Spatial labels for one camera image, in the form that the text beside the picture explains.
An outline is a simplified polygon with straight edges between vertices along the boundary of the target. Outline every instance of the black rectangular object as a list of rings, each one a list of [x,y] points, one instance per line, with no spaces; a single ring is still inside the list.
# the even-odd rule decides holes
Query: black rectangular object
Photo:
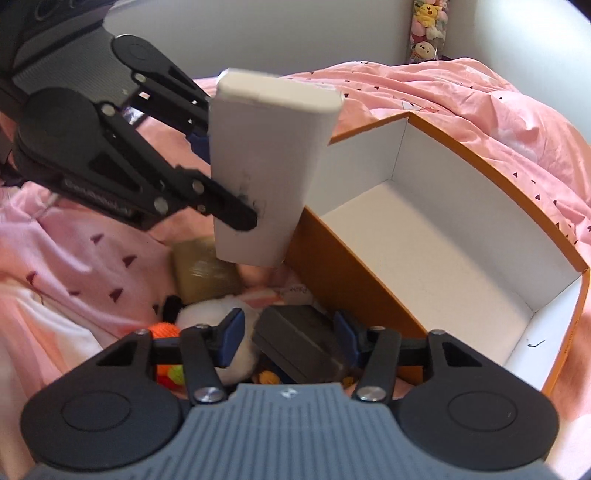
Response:
[[[339,382],[348,372],[330,319],[314,307],[268,307],[252,338],[296,383]]]

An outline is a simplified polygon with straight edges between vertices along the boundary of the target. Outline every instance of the tan wrapped package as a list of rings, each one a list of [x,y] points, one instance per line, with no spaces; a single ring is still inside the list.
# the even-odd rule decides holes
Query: tan wrapped package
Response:
[[[185,305],[242,292],[236,265],[216,257],[212,236],[173,245],[173,265]]]

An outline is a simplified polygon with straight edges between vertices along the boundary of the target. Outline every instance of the white box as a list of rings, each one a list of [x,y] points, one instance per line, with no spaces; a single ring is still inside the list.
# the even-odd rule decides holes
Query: white box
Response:
[[[406,336],[416,336],[410,322],[423,334],[444,329],[549,394],[589,269],[534,202],[405,112],[333,139],[288,263],[327,308],[353,310]]]

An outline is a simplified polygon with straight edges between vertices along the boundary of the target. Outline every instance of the robotic arm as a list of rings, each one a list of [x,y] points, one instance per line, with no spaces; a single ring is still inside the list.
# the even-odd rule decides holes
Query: robotic arm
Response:
[[[209,97],[149,42],[108,33],[114,2],[0,0],[0,111],[18,122],[18,174],[141,230],[185,207],[253,229],[252,208],[170,166],[124,120],[131,106],[205,137]],[[14,179],[6,162],[4,172]]]
[[[39,462],[26,479],[557,480],[542,458],[558,416],[533,387],[441,330],[402,339],[347,312],[333,324],[363,369],[352,398],[340,384],[241,384],[228,399],[214,367],[240,344],[240,309],[180,338],[128,335],[25,406]],[[183,364],[186,400],[153,381],[156,364]],[[392,401],[399,365],[425,382]]]

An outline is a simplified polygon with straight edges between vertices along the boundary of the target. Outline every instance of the pink bedsheet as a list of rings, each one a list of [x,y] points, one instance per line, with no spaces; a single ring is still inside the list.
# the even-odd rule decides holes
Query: pink bedsheet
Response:
[[[535,199],[591,262],[590,147],[560,114],[481,63],[351,62],[290,78],[345,93],[337,133],[417,111]],[[199,83],[213,93],[213,79]],[[172,163],[207,171],[178,132],[153,120],[141,132]],[[26,398],[114,338],[155,322],[155,307],[173,290],[163,244],[212,232],[211,219],[187,210],[148,236],[70,202],[46,210],[49,198],[28,185],[0,202],[0,391],[12,392],[0,400],[0,464],[11,478],[31,464],[16,424]],[[243,273],[251,284],[269,281]],[[567,479],[591,465],[590,337],[588,304],[553,396],[563,429],[549,462]]]

